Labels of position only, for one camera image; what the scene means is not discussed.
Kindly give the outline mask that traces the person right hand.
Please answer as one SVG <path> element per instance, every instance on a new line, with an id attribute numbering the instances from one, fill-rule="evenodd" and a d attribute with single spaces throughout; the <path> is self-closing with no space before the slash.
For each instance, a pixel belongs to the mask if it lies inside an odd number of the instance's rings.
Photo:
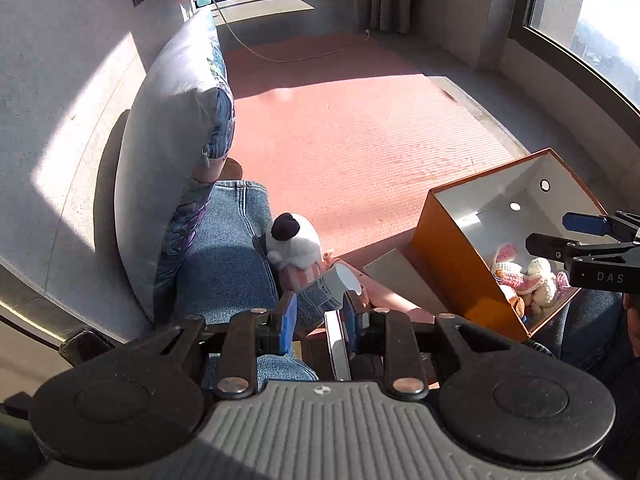
<path id="1" fill-rule="evenodd" d="M 623 306 L 627 317 L 628 337 L 634 356 L 640 356 L 640 297 L 625 294 Z"/>

